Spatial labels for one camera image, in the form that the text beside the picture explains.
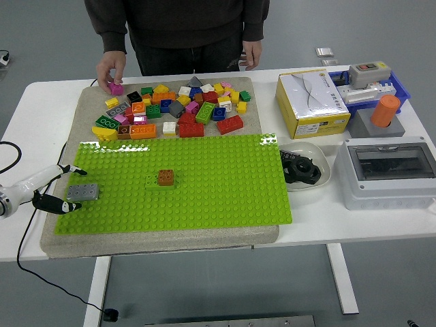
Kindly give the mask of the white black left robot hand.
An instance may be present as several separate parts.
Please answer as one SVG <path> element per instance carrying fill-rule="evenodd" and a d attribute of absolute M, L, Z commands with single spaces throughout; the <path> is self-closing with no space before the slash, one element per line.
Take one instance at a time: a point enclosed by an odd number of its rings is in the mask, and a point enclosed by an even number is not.
<path fill-rule="evenodd" d="M 40 191 L 49 183 L 68 172 L 87 175 L 85 170 L 73 165 L 52 165 L 23 181 L 19 181 L 11 187 L 1 187 L 1 218 L 13 215 L 21 204 L 32 202 L 33 206 L 41 211 L 64 215 L 79 209 L 79 203 L 66 202 Z"/>

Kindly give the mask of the person's left hand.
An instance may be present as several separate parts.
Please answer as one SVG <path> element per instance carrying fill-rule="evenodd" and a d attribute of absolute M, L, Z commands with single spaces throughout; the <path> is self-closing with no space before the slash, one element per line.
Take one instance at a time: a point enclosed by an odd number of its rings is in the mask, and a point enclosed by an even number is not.
<path fill-rule="evenodd" d="M 243 67 L 245 71 L 255 69 L 259 63 L 262 55 L 262 42 L 248 42 L 243 41 L 243 52 L 240 56 L 239 66 Z"/>

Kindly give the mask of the person's right hand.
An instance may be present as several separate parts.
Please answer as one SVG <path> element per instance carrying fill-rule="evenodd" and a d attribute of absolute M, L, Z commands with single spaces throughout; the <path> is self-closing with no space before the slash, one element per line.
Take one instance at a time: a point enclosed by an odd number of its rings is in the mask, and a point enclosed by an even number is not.
<path fill-rule="evenodd" d="M 123 51 L 107 51 L 96 66 L 97 83 L 107 94 L 111 94 L 109 84 L 123 83 L 126 54 Z"/>

